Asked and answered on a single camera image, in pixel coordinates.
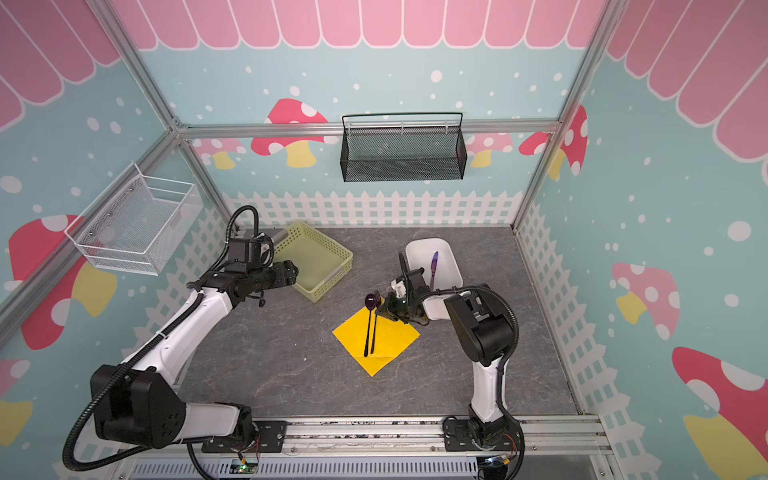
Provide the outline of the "yellow paper napkin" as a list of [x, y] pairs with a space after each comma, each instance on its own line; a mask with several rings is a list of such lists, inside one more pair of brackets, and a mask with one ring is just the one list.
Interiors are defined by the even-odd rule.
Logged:
[[365, 357], [367, 320], [368, 311], [363, 307], [339, 325], [333, 335], [361, 368], [373, 377], [400, 356], [420, 334], [411, 325], [378, 317], [375, 353]]

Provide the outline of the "dark purple spoon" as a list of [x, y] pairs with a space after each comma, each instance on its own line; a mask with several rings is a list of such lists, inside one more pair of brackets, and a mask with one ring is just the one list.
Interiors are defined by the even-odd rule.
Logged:
[[364, 351], [363, 351], [363, 355], [365, 357], [369, 355], [372, 315], [379, 305], [380, 305], [380, 302], [379, 302], [378, 293], [374, 292], [366, 296], [364, 306], [368, 311], [368, 320], [367, 320], [367, 328], [366, 328], [366, 336], [365, 336], [365, 345], [364, 345]]

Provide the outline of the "white plastic bin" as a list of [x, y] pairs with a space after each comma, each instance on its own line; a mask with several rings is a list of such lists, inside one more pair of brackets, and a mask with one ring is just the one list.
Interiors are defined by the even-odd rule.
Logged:
[[[435, 290], [430, 291], [430, 262], [435, 251], [439, 251], [438, 268], [436, 272]], [[450, 290], [461, 287], [463, 278], [461, 276], [458, 263], [449, 243], [442, 238], [427, 238], [414, 240], [405, 248], [405, 260], [408, 266], [407, 275], [414, 275], [419, 272], [422, 274], [424, 282], [427, 285], [428, 292], [437, 290]], [[445, 306], [444, 300], [448, 294], [439, 296], [430, 296], [419, 300], [423, 304], [426, 316], [429, 321], [449, 320], [450, 316]]]

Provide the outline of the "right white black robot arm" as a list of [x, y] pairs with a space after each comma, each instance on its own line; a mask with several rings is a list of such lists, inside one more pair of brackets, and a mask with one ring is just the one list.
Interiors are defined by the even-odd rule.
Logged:
[[510, 446], [518, 454], [525, 449], [520, 422], [507, 410], [505, 372], [519, 342], [519, 325], [508, 304], [485, 284], [429, 291], [405, 281], [405, 296], [394, 292], [374, 310], [388, 320], [425, 326], [424, 304], [442, 299], [456, 336], [473, 366], [473, 396], [468, 418], [457, 420], [480, 450]]

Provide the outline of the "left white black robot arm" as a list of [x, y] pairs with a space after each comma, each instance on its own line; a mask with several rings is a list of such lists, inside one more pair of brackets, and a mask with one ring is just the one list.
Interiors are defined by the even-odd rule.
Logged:
[[207, 272], [191, 283], [188, 300], [149, 341], [92, 375], [97, 436], [151, 449], [211, 438], [235, 450], [251, 447], [258, 433], [249, 407], [184, 402], [172, 386], [200, 343], [240, 302], [292, 286], [298, 273], [292, 262], [281, 261]]

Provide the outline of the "dark purple fork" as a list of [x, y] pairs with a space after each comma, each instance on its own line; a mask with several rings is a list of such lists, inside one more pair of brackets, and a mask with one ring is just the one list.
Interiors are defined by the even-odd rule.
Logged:
[[371, 309], [371, 312], [373, 315], [373, 323], [369, 332], [369, 348], [368, 348], [369, 355], [373, 355], [375, 353], [379, 308], [382, 305], [382, 296], [378, 290], [374, 291], [374, 293], [372, 294], [372, 298], [373, 298], [373, 301], [372, 301], [373, 307]]

